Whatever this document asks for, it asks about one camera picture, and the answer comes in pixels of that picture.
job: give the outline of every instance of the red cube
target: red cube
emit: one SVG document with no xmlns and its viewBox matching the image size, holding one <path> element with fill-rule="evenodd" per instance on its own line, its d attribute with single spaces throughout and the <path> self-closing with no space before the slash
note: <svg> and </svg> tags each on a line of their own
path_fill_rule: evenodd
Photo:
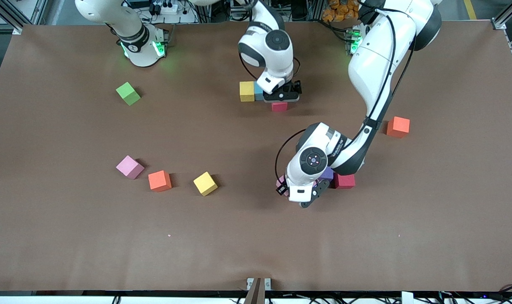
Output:
<svg viewBox="0 0 512 304">
<path fill-rule="evenodd" d="M 355 187 L 354 175 L 339 175 L 335 173 L 335 189 L 352 189 Z"/>
<path fill-rule="evenodd" d="M 273 102 L 271 104 L 271 109 L 273 112 L 284 112 L 285 110 L 288 110 L 288 103 L 287 102 Z"/>
</svg>

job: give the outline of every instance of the yellow cube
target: yellow cube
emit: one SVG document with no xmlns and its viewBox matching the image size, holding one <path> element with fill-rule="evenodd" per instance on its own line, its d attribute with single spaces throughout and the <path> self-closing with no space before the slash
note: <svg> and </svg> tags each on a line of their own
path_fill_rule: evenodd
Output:
<svg viewBox="0 0 512 304">
<path fill-rule="evenodd" d="M 254 102 L 254 82 L 241 81 L 239 83 L 239 96 L 242 102 Z"/>
<path fill-rule="evenodd" d="M 200 177 L 194 180 L 194 184 L 198 187 L 198 191 L 201 195 L 206 196 L 207 194 L 216 190 L 219 186 L 213 181 L 213 178 L 208 172 L 203 173 Z"/>
</svg>

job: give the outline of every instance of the cube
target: cube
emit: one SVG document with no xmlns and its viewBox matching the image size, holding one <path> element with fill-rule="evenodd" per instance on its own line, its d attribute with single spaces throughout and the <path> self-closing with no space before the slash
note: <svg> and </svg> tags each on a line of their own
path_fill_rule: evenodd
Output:
<svg viewBox="0 0 512 304">
<path fill-rule="evenodd" d="M 263 101 L 263 89 L 254 81 L 254 99 L 256 101 Z"/>
<path fill-rule="evenodd" d="M 241 102 L 254 102 L 254 81 L 241 81 L 239 83 L 239 96 Z"/>
<path fill-rule="evenodd" d="M 354 175 L 340 175 L 335 173 L 334 176 L 335 189 L 352 189 L 355 187 Z"/>
<path fill-rule="evenodd" d="M 198 191 L 203 196 L 208 195 L 219 187 L 208 172 L 205 172 L 200 175 L 200 177 L 196 178 L 194 180 L 194 184 L 196 184 Z"/>
<path fill-rule="evenodd" d="M 280 187 L 280 185 L 282 185 L 282 183 L 284 182 L 284 175 L 282 175 L 279 180 L 276 181 L 276 187 Z M 288 197 L 289 196 L 289 190 L 286 190 L 286 192 L 284 192 L 283 194 L 285 197 Z"/>
<path fill-rule="evenodd" d="M 116 168 L 129 179 L 136 179 L 136 177 L 138 177 L 138 175 L 144 170 L 144 166 L 140 165 L 128 155 L 117 165 Z"/>
<path fill-rule="evenodd" d="M 134 90 L 128 82 L 117 88 L 117 93 L 119 93 L 119 96 L 121 96 L 129 106 L 140 100 L 140 95 L 138 95 L 136 90 Z"/>
<path fill-rule="evenodd" d="M 403 138 L 410 133 L 410 120 L 395 116 L 387 125 L 387 135 Z"/>
<path fill-rule="evenodd" d="M 164 170 L 149 175 L 149 186 L 154 192 L 161 192 L 171 189 L 171 179 Z"/>
<path fill-rule="evenodd" d="M 273 102 L 271 104 L 271 110 L 273 110 L 273 112 L 284 112 L 285 110 L 288 110 L 288 103 L 287 102 Z"/>
<path fill-rule="evenodd" d="M 318 178 L 318 181 L 322 181 L 327 179 L 328 181 L 332 181 L 335 176 L 335 171 L 331 169 L 331 167 L 326 167 L 323 174 Z"/>
</svg>

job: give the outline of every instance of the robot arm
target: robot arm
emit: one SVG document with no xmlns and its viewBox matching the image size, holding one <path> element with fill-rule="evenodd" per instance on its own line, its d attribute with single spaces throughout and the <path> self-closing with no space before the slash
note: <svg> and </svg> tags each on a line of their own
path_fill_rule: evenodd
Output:
<svg viewBox="0 0 512 304">
<path fill-rule="evenodd" d="M 85 19 L 108 25 L 121 41 L 125 55 L 138 67 L 148 67 L 165 56 L 167 31 L 143 24 L 123 0 L 75 0 Z"/>
<path fill-rule="evenodd" d="M 253 20 L 237 44 L 242 59 L 254 67 L 265 68 L 257 84 L 271 94 L 293 77 L 293 45 L 285 32 L 284 21 L 261 0 L 237 0 L 252 10 Z"/>
<path fill-rule="evenodd" d="M 306 203 L 317 198 L 312 185 L 325 166 L 340 175 L 360 169 L 393 98 L 393 73 L 410 46 L 420 50 L 439 33 L 441 16 L 429 0 L 365 0 L 362 4 L 378 6 L 381 2 L 385 3 L 383 8 L 392 11 L 366 6 L 359 9 L 361 21 L 371 28 L 348 67 L 350 79 L 365 101 L 366 118 L 353 139 L 325 123 L 310 125 L 304 131 L 285 173 L 290 201 Z"/>
</svg>

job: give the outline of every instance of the table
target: table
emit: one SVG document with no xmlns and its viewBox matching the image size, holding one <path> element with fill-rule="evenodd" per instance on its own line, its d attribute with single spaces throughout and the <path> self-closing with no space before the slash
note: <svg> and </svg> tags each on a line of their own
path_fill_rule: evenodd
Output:
<svg viewBox="0 0 512 304">
<path fill-rule="evenodd" d="M 123 58 L 106 27 L 13 37 L 0 71 L 0 290 L 231 290 L 258 276 L 277 290 L 512 282 L 503 32 L 443 23 L 386 117 L 412 120 L 410 134 L 377 136 L 356 188 L 300 209 L 275 192 L 278 148 L 319 121 L 354 135 L 364 102 L 343 44 L 308 23 L 287 24 L 302 63 L 294 108 L 239 102 L 238 82 L 250 81 L 236 50 L 245 26 L 178 26 L 150 68 Z M 125 81 L 142 94 L 133 106 L 115 92 Z M 115 169 L 126 155 L 146 167 L 135 181 Z M 160 170 L 174 188 L 154 193 L 146 175 Z M 202 197 L 192 181 L 205 171 L 219 189 Z"/>
</svg>

